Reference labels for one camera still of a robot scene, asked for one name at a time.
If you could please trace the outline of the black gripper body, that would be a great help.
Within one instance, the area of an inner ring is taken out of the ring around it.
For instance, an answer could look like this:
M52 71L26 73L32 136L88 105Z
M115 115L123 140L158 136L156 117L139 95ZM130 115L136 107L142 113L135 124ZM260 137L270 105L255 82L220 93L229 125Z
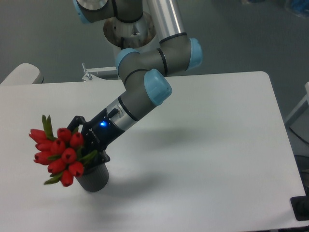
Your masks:
M98 152L105 150L111 142L125 132L112 122L112 117L118 114L118 109L112 109L108 113L105 108L83 125L81 132L84 138L83 155L93 150Z

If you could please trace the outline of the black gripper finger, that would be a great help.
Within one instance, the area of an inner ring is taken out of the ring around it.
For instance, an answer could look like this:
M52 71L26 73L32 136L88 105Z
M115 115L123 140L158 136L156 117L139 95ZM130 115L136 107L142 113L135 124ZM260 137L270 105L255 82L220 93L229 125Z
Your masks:
M90 169L93 167L96 167L100 164L109 162L111 159L109 157L109 155L106 153L106 150L102 150L100 152L98 152L92 159L91 161L89 161L86 165L85 168L86 169Z
M86 120L83 116L75 116L67 126L67 129L73 132L76 128L78 128L80 125L84 125L85 123Z

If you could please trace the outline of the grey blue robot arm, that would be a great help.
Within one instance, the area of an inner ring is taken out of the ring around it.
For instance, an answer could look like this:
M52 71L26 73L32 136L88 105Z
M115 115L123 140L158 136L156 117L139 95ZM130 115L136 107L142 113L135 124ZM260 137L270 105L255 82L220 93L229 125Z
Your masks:
M69 125L71 129L83 127L83 156L97 151L86 163L87 168L107 162L107 146L171 95L172 89L166 80L168 75L202 63L201 45L197 39L187 36L177 1L150 0L147 4L159 47L141 52L138 47L146 32L142 1L74 1L84 23L104 19L115 21L113 33L121 47L115 67L125 87L124 93L92 120L85 121L82 116L76 116Z

